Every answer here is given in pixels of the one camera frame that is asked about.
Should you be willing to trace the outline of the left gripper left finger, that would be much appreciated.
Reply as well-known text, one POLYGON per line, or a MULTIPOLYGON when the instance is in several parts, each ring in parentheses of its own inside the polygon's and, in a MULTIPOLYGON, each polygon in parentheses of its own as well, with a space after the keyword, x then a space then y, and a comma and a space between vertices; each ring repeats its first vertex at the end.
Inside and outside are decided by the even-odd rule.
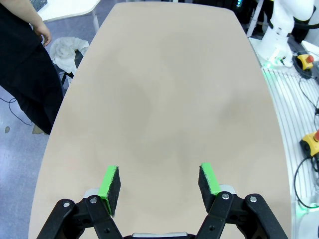
POLYGON ((37 237, 78 239, 87 228, 94 228, 99 239, 121 239, 123 236, 112 219, 120 187, 119 167, 108 166, 98 193, 78 203, 70 199, 59 200, 37 237))

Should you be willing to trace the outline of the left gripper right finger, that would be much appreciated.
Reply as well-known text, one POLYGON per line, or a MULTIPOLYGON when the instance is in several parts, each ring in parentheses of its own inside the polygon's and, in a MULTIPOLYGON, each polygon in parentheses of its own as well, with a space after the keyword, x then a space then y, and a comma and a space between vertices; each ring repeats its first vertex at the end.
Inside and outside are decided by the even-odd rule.
POLYGON ((210 163, 199 167, 198 185, 207 212, 197 239, 219 239, 226 224, 236 225, 246 239, 286 239, 287 235, 260 194, 244 199, 221 190, 210 163))

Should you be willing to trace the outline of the person's left hand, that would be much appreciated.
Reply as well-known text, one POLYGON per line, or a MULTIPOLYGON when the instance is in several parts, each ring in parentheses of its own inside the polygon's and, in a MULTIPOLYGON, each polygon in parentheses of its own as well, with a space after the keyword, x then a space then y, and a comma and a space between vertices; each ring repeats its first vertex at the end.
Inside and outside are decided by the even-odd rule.
POLYGON ((52 41, 52 35, 49 28, 43 22, 42 18, 39 17, 34 23, 31 24, 33 31, 40 39, 43 46, 47 46, 52 41))

